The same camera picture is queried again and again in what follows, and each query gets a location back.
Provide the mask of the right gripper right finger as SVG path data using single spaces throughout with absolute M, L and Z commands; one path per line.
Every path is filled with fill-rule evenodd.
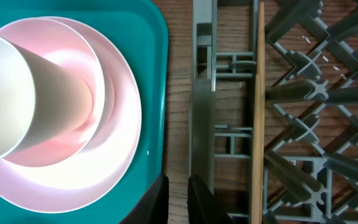
M 189 224 L 233 224 L 206 184 L 197 176 L 188 179 Z

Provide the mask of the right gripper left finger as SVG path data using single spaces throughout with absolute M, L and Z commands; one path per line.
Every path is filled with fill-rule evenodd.
M 160 174 L 120 224 L 167 224 L 169 180 Z

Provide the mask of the large pink plate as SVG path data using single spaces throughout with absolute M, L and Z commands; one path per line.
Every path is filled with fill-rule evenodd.
M 0 197 L 40 213 L 65 213 L 105 196 L 128 170 L 140 138 L 142 108 L 134 74 L 119 49 L 96 29 L 65 17 L 46 17 L 80 33 L 99 58 L 106 80 L 98 129 L 76 155 L 54 165 L 25 167 L 0 160 Z

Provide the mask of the cream paper cup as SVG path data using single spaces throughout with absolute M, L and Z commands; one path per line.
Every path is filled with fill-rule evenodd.
M 0 37 L 0 159 L 76 129 L 92 105 L 85 81 Z

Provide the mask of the teal plastic serving tray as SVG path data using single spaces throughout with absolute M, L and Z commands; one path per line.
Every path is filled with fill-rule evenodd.
M 103 198 L 80 210 L 42 214 L 0 197 L 0 223 L 119 223 L 162 171 L 168 29 L 151 1 L 0 0 L 0 27 L 35 16 L 81 21 L 104 34 L 129 63 L 142 104 L 142 131 L 134 160 Z

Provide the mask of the small pink bowl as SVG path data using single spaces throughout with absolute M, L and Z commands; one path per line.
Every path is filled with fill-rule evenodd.
M 91 109 L 88 113 L 75 110 L 80 120 L 73 128 L 5 159 L 20 166 L 44 167 L 73 157 L 89 143 L 103 116 L 106 80 L 96 53 L 74 28 L 46 17 L 6 24 L 0 28 L 0 37 L 63 68 L 71 77 L 84 81 L 91 93 L 86 98 L 75 95 L 75 100 Z

